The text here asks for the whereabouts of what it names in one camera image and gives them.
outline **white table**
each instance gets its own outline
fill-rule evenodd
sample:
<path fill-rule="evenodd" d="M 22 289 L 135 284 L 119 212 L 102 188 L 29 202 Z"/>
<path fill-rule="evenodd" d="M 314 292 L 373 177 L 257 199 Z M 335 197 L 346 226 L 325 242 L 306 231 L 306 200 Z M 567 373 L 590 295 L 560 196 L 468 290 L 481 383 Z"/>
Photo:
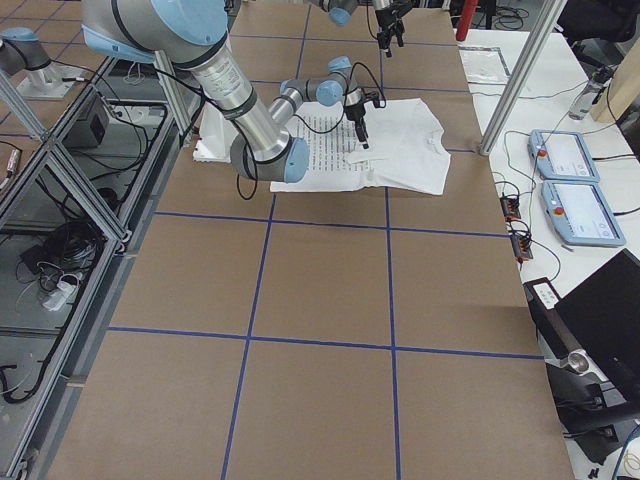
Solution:
<path fill-rule="evenodd" d="M 526 32 L 471 30 L 467 40 L 460 45 L 500 47 L 507 67 L 513 71 L 526 39 Z M 564 38 L 560 34 L 552 34 L 538 60 L 538 65 L 521 93 L 521 97 L 553 95 L 586 81 L 587 76 L 571 53 Z M 500 97 L 485 96 L 478 92 L 499 94 L 504 87 L 480 84 L 470 84 L 469 87 L 474 93 L 474 106 L 480 128 L 484 131 Z M 515 130 L 529 133 L 533 129 L 591 132 L 607 125 L 595 122 L 589 115 L 582 121 L 575 121 L 565 116 L 582 88 L 583 86 L 579 86 L 553 98 L 521 98 L 518 100 L 500 141 L 490 155 L 492 170 L 496 172 L 496 181 L 502 180 L 503 175 L 506 180 L 515 183 L 522 192 L 531 190 L 531 181 L 508 166 L 504 142 L 505 132 Z M 631 153 L 631 149 L 616 126 L 588 134 L 585 136 L 585 141 L 594 157 Z M 517 169 L 531 174 L 533 173 L 533 162 L 527 151 L 527 142 L 526 136 L 509 133 L 506 138 L 506 148 L 511 156 L 511 164 Z M 636 159 L 602 161 L 597 162 L 596 167 L 601 176 L 600 187 L 613 211 L 627 211 L 640 206 L 640 164 Z M 560 295 L 564 296 L 618 253 L 620 248 L 571 247 L 570 251 L 566 246 L 563 246 L 544 210 L 540 196 L 540 176 L 536 174 L 534 178 L 538 186 L 533 195 L 525 195 L 521 198 L 520 211 L 523 220 L 531 227 L 533 239 L 549 247 L 560 258 L 562 268 L 553 284 Z M 497 188 L 498 192 L 502 192 L 502 185 L 498 185 Z M 506 187 L 506 193 L 513 192 L 512 187 Z M 640 212 L 616 218 L 627 239 L 625 247 L 640 257 Z M 534 259 L 523 264 L 522 281 L 526 282 L 545 276 L 553 277 L 557 270 L 557 261 L 553 256 L 535 244 L 532 251 Z M 638 441 L 634 442 L 630 449 L 636 455 L 640 453 L 639 443 Z M 584 456 L 575 442 L 567 442 L 567 448 L 576 478 L 586 478 L 591 469 L 598 466 L 592 464 Z M 599 478 L 611 477 L 617 453 L 611 454 L 605 467 L 600 468 Z"/>

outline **light blue joint cover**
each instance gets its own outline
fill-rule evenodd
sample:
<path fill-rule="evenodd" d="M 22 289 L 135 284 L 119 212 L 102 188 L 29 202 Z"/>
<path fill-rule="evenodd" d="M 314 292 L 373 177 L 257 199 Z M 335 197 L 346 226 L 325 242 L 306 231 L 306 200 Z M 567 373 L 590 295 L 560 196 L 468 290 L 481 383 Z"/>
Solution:
<path fill-rule="evenodd" d="M 20 42 L 37 42 L 38 37 L 33 30 L 27 27 L 13 27 L 7 28 L 5 31 L 0 33 L 0 37 L 6 38 L 8 40 L 17 40 Z"/>
<path fill-rule="evenodd" d="M 351 14 L 344 8 L 334 7 L 329 11 L 329 18 L 339 27 L 344 27 L 351 20 Z"/>
<path fill-rule="evenodd" d="M 287 89 L 287 83 L 289 83 L 289 80 L 285 80 L 280 84 L 280 95 L 284 95 L 284 91 Z"/>
<path fill-rule="evenodd" d="M 294 138 L 284 166 L 284 181 L 296 183 L 302 180 L 309 168 L 309 145 L 302 138 Z"/>
<path fill-rule="evenodd" d="M 130 45 L 109 38 L 95 30 L 83 25 L 84 42 L 91 50 L 106 55 L 107 57 L 115 57 L 121 60 L 129 60 L 137 63 L 153 63 L 155 57 L 152 53 L 143 52 Z"/>
<path fill-rule="evenodd" d="M 351 60 L 349 60 L 349 57 L 344 55 L 342 57 L 336 57 L 329 62 L 328 67 L 330 72 L 337 72 L 338 70 L 351 68 Z"/>
<path fill-rule="evenodd" d="M 316 99 L 325 107 L 335 105 L 344 95 L 342 86 L 335 80 L 325 80 L 316 89 Z"/>
<path fill-rule="evenodd" d="M 227 32 L 224 0 L 151 0 L 164 24 L 187 42 L 214 45 Z"/>

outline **red object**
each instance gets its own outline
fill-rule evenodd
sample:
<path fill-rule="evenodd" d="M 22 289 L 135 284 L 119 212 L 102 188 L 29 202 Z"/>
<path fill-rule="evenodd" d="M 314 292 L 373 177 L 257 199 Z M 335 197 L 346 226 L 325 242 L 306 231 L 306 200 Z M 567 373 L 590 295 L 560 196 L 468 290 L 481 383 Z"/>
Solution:
<path fill-rule="evenodd" d="M 458 31 L 456 32 L 456 40 L 464 42 L 467 39 L 467 33 L 471 22 L 473 21 L 473 15 L 476 13 L 479 0 L 466 0 L 464 2 L 464 9 L 462 10 L 462 17 L 458 22 Z"/>

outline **control panel screen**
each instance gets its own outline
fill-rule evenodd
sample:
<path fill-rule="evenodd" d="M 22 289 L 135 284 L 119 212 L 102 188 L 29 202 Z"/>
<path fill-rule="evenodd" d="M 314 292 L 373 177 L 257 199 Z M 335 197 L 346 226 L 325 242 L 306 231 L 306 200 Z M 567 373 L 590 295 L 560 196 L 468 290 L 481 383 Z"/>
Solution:
<path fill-rule="evenodd" d="M 592 186 L 556 184 L 555 188 L 576 237 L 617 238 Z"/>
<path fill-rule="evenodd" d="M 591 175 L 577 136 L 554 133 L 544 143 L 555 173 L 578 177 Z"/>

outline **water bottle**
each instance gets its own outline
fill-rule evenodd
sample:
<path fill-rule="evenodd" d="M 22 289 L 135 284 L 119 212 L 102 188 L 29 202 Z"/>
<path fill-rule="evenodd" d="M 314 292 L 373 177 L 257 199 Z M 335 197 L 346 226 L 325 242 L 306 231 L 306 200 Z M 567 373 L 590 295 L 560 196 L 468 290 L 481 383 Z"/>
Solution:
<path fill-rule="evenodd" d="M 598 95 L 604 88 L 605 83 L 611 78 L 612 72 L 609 67 L 599 68 L 589 79 L 584 90 L 578 95 L 569 109 L 569 117 L 574 120 L 582 120 L 595 103 Z"/>

